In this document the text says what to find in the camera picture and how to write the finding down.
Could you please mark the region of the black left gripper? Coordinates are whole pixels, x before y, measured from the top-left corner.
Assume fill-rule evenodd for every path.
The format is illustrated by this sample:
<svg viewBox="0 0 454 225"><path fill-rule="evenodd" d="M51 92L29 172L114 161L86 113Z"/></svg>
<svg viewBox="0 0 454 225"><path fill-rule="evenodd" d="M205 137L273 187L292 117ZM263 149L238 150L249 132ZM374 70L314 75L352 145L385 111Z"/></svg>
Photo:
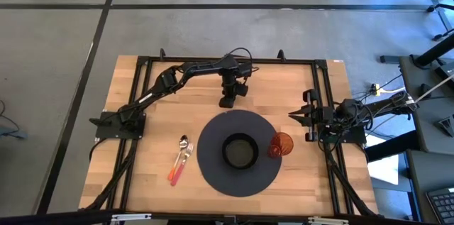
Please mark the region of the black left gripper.
<svg viewBox="0 0 454 225"><path fill-rule="evenodd" d="M222 87L223 87L223 95L225 98L234 98L236 96L236 78L234 75L226 74L222 76ZM228 99L228 108L233 108L235 99ZM221 98L219 101L219 106L222 108L226 108L226 100Z"/></svg>

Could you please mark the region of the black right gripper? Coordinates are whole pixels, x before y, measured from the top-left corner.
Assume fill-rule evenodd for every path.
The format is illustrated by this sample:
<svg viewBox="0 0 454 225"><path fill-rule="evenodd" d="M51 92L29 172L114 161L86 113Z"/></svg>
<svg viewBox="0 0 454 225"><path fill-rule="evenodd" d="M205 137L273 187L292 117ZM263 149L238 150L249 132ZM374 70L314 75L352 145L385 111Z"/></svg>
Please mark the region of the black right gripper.
<svg viewBox="0 0 454 225"><path fill-rule="evenodd" d="M315 89L306 90L303 93L303 100L306 102L306 106L290 112L289 115L303 114L304 117L295 116L294 120L302 126L309 127L309 132L305 135L306 141L317 141L319 137L316 129L324 128L332 122L333 110L331 107L323 106L321 97Z"/></svg>

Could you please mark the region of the orange faceted plastic cup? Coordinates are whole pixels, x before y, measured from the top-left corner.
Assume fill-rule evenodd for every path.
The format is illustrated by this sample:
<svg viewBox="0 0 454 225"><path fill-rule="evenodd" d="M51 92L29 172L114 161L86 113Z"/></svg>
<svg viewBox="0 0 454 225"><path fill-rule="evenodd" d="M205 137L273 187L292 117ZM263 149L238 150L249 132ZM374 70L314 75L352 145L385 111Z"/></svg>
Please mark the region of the orange faceted plastic cup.
<svg viewBox="0 0 454 225"><path fill-rule="evenodd" d="M287 133L278 132L272 137L267 154L271 158L278 158L290 154L293 148L292 137Z"/></svg>

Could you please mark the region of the black bowl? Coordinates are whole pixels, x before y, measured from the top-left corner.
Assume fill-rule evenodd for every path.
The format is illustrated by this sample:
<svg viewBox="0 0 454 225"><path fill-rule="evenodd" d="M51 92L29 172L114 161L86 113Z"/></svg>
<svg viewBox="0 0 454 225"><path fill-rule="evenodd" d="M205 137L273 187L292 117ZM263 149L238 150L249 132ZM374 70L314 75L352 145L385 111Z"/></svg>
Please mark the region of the black bowl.
<svg viewBox="0 0 454 225"><path fill-rule="evenodd" d="M259 148L255 139L245 133L228 136L221 147L224 162L231 168L246 170L258 160Z"/></svg>

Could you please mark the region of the orange handled metal spoon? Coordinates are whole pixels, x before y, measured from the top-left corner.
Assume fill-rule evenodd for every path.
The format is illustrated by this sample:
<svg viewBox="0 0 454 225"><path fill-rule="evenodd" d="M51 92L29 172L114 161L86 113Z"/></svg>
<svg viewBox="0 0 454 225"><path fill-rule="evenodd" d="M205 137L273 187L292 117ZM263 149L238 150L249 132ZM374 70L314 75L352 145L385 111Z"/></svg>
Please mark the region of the orange handled metal spoon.
<svg viewBox="0 0 454 225"><path fill-rule="evenodd" d="M182 153L184 152L184 150L187 148L187 146L189 145L189 139L187 137L187 135L183 135L180 140L179 140L179 152L177 154L177 157L175 158L175 161L174 161L174 164L170 170L170 173L169 175L167 176L167 179L169 181L171 181L175 175L175 170L177 168L177 164L179 162L179 159L182 155Z"/></svg>

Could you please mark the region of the pink handled metal fork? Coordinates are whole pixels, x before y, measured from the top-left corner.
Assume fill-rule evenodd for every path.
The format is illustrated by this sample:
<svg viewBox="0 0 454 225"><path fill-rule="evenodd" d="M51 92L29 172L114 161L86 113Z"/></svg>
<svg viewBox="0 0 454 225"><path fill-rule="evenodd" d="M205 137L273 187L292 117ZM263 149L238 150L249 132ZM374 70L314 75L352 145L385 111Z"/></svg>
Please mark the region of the pink handled metal fork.
<svg viewBox="0 0 454 225"><path fill-rule="evenodd" d="M180 165L179 165L179 167L178 167L178 169L177 169L177 171L176 171L176 173L175 173L175 175L174 175L174 177L173 177L173 179L172 179L172 181L170 183L172 186L175 186L178 183L178 180L179 180L179 178L180 178L180 176L182 174L182 171L183 171L183 169L184 169L184 167L186 165L186 162L187 162L188 158L191 156L193 150L194 150L194 144L193 143L189 143L187 148L185 149L183 160L180 163Z"/></svg>

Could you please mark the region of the round dark woven placemat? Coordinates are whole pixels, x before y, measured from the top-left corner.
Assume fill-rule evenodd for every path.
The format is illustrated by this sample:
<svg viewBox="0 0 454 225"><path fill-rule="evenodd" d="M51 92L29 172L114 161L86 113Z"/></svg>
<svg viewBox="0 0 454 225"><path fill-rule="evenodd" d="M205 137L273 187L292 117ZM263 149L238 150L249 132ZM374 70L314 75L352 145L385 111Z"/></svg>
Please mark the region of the round dark woven placemat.
<svg viewBox="0 0 454 225"><path fill-rule="evenodd" d="M234 133L245 133L258 144L256 164L246 170L228 166L221 147L225 139ZM206 182L216 191L232 197L249 197L268 188L281 168L281 158L267 154L273 125L264 117L251 111L231 110L213 117L202 129L196 149L199 169Z"/></svg>

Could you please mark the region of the black beam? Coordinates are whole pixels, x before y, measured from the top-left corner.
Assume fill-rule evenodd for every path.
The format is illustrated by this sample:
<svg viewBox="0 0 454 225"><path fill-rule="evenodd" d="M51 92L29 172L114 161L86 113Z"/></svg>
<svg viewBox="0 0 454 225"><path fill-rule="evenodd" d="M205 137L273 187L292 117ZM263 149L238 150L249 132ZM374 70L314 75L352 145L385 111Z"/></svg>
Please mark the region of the black beam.
<svg viewBox="0 0 454 225"><path fill-rule="evenodd" d="M391 138L383 143L367 147L365 149L365 154L368 158L368 162L371 163L393 155L398 155L407 150L421 150L416 130Z"/></svg>

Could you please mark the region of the white sheet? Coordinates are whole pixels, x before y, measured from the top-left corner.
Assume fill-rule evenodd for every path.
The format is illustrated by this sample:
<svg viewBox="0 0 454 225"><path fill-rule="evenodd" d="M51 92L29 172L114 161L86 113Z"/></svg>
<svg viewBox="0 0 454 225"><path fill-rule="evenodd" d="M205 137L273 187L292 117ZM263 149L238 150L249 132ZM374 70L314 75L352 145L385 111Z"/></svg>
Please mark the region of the white sheet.
<svg viewBox="0 0 454 225"><path fill-rule="evenodd" d="M366 156L370 176L381 182L386 182L391 185L399 184L399 156L392 155L386 158L375 159L368 148L374 147L380 143L384 143L385 139L374 134L366 135Z"/></svg>

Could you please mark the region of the grey desk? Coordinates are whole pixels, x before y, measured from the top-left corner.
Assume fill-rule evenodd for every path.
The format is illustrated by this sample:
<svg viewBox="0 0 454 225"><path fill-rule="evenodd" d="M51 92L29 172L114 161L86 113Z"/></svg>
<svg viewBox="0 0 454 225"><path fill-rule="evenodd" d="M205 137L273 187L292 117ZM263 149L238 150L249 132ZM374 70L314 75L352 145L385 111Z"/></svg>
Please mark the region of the grey desk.
<svg viewBox="0 0 454 225"><path fill-rule="evenodd" d="M418 101L419 107L413 113L421 149L428 153L454 155L454 136L448 135L439 124L441 120L450 117L454 128L454 89L448 83L438 86L443 79L435 72L437 64L430 69L423 70L415 66L409 56L401 57L399 64L406 91L414 100L421 96L422 84L436 88L429 97Z"/></svg>
<svg viewBox="0 0 454 225"><path fill-rule="evenodd" d="M408 150L406 160L411 193L416 206L416 219L425 224L439 224L426 193L454 187L454 155Z"/></svg>

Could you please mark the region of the black wedge shaped object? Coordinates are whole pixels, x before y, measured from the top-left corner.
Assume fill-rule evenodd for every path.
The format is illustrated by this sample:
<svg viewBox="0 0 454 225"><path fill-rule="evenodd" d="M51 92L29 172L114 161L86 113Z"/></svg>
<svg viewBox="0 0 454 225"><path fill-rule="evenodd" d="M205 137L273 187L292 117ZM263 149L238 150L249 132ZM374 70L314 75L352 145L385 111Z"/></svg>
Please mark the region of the black wedge shaped object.
<svg viewBox="0 0 454 225"><path fill-rule="evenodd" d="M454 115L448 116L444 119L441 119L440 121L437 121L436 125L447 136L454 138Z"/></svg>

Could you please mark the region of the black keyboard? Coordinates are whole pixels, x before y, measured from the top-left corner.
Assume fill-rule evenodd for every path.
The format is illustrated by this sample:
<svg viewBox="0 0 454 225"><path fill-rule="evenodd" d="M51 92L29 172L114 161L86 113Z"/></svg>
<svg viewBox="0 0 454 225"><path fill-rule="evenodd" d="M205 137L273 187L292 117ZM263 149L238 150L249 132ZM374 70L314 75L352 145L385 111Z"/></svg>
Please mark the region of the black keyboard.
<svg viewBox="0 0 454 225"><path fill-rule="evenodd" d="M426 193L431 208L441 225L454 225L454 187Z"/></svg>

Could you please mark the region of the blue grey floor object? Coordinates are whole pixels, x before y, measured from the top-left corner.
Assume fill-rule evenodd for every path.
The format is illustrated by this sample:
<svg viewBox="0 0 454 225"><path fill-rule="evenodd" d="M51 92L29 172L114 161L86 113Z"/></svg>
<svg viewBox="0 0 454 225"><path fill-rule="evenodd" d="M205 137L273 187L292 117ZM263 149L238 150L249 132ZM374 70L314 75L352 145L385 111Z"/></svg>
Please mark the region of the blue grey floor object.
<svg viewBox="0 0 454 225"><path fill-rule="evenodd" d="M28 137L27 133L19 129L13 129L5 126L0 126L0 137L14 137L18 139L25 139Z"/></svg>

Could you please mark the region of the black aluminium table frame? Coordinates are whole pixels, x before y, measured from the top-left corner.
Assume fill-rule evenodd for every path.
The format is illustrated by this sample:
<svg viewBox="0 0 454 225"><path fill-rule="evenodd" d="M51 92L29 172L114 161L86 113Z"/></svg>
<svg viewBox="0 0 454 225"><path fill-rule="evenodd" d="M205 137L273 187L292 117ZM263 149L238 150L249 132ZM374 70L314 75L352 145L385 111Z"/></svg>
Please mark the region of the black aluminium table frame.
<svg viewBox="0 0 454 225"><path fill-rule="evenodd" d="M331 193L336 192L340 211L357 214L340 183L329 182L324 154L315 143L305 141L305 129L288 116L301 106L302 92L309 88L320 87L322 95L332 92L346 98L344 63L279 58L253 62L258 70L248 80L248 94L238 97L234 107L261 115L294 140L294 150L283 159L270 186L249 197L220 193L202 177L195 157L187 161L179 182L170 184L167 174L177 157L180 136L197 142L209 120L223 112L218 105L219 75L199 76L142 112L145 129L136 138L133 168L111 195L113 207L171 214L322 216L333 213Z"/></svg>

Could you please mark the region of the silver metal bracket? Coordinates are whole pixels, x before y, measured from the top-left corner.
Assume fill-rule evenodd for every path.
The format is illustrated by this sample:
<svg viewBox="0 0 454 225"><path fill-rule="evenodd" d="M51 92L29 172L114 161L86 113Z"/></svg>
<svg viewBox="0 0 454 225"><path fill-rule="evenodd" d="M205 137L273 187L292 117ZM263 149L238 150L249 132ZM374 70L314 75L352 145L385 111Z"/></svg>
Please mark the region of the silver metal bracket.
<svg viewBox="0 0 454 225"><path fill-rule="evenodd" d="M333 219L320 216L313 216L308 218L308 225L350 225L348 220Z"/></svg>
<svg viewBox="0 0 454 225"><path fill-rule="evenodd" d="M111 221L135 221L152 219L152 214L113 214Z"/></svg>

